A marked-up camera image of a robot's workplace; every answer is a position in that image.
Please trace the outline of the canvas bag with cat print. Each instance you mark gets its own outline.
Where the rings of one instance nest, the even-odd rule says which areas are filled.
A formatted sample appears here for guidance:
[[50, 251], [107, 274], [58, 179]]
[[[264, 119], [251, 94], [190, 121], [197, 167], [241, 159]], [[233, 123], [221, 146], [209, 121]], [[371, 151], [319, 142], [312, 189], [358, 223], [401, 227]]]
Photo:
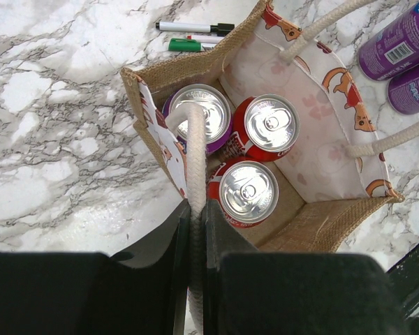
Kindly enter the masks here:
[[418, 137], [419, 122], [379, 139], [351, 73], [316, 40], [364, 5], [347, 1], [301, 29], [259, 1], [213, 50], [121, 71], [135, 128], [191, 207], [189, 303], [201, 334], [218, 330], [205, 275], [224, 253], [334, 256], [402, 200], [384, 152]]

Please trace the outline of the red soda can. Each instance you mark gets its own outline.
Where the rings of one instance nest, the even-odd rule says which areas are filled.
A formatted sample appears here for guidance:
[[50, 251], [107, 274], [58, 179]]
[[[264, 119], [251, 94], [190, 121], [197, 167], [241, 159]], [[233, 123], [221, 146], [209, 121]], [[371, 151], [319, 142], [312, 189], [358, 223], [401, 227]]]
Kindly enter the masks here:
[[228, 223], [236, 228], [252, 228], [275, 210], [279, 185], [273, 172], [247, 157], [231, 158], [211, 174], [207, 196], [217, 200]]
[[233, 113], [232, 133], [221, 154], [276, 161], [293, 148], [299, 133], [300, 119], [289, 101], [276, 94], [251, 96]]

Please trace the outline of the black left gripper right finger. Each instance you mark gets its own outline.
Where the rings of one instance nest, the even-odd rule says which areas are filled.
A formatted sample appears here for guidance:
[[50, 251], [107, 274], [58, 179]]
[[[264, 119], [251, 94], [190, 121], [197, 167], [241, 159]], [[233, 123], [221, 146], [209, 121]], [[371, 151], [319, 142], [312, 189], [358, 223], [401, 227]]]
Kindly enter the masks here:
[[205, 334], [407, 334], [387, 274], [371, 257], [260, 252], [216, 200], [203, 211]]

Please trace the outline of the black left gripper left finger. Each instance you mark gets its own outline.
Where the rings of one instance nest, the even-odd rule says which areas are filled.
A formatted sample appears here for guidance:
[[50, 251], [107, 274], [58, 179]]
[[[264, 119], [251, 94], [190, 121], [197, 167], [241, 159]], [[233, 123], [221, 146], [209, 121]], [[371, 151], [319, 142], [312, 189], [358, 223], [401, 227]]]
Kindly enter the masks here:
[[182, 334], [190, 213], [111, 256], [0, 252], [0, 334]]

